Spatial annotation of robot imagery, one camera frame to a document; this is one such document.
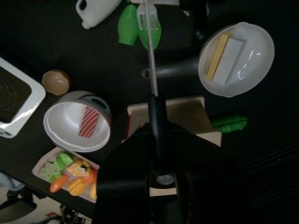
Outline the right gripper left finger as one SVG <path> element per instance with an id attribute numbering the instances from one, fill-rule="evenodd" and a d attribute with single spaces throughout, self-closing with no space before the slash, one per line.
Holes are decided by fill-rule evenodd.
<path id="1" fill-rule="evenodd" d="M 149 223 L 149 125 L 108 153 L 97 171 L 97 201 L 92 224 Z"/>

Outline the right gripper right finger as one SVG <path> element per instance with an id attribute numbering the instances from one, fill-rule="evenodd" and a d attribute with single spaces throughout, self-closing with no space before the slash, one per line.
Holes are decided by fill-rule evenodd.
<path id="1" fill-rule="evenodd" d="M 171 153 L 183 224 L 249 224 L 239 166 L 208 140 L 172 124 Z"/>

